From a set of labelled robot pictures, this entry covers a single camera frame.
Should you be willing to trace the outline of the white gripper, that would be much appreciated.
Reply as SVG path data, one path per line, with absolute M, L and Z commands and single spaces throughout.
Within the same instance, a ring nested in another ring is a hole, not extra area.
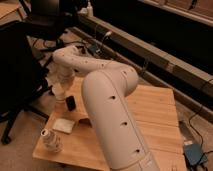
M 47 80 L 52 85 L 53 92 L 66 92 L 72 86 L 75 72 L 72 68 L 64 67 L 55 63 L 52 63 L 49 67 L 49 73 Z M 66 104 L 69 111 L 73 111 L 76 108 L 75 99 L 73 96 L 66 98 Z

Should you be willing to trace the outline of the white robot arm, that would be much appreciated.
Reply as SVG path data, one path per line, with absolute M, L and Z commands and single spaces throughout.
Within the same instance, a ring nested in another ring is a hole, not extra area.
M 121 62 L 81 56 L 74 46 L 57 49 L 52 57 L 64 77 L 84 76 L 83 104 L 110 170 L 160 171 L 126 102 L 138 85 L 136 70 Z

